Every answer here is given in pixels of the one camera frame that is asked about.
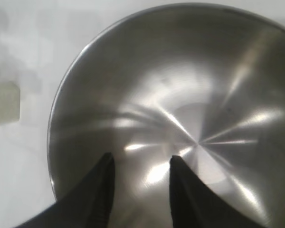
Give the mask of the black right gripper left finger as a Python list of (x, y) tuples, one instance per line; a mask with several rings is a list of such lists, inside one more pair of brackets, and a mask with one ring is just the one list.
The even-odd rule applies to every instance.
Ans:
[(115, 163), (105, 153), (62, 199), (19, 228), (106, 228), (114, 201)]

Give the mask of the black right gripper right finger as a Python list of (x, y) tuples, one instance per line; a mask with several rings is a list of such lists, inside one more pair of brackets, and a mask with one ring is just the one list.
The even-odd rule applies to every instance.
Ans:
[(175, 228), (281, 228), (282, 208), (274, 188), (260, 174), (220, 165), (213, 183), (197, 175), (180, 156), (170, 159), (169, 201)]

